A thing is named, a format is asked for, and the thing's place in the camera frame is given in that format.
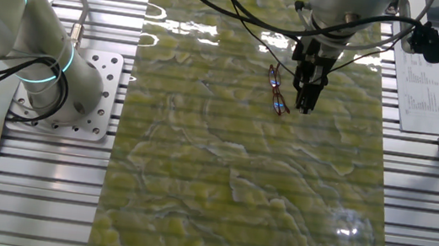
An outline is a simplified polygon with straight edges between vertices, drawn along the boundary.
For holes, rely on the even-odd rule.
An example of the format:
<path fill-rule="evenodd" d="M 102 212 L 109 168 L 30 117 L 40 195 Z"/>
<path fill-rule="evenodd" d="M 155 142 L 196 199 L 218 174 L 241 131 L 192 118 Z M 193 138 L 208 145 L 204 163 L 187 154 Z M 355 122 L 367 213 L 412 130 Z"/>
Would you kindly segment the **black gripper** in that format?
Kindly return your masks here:
<path fill-rule="evenodd" d="M 296 44 L 292 60 L 300 63 L 295 71 L 293 86 L 297 90 L 295 108 L 301 114 L 309 114 L 318 103 L 321 91 L 328 84 L 328 71 L 340 57 L 340 50 L 313 37 L 303 36 Z"/>

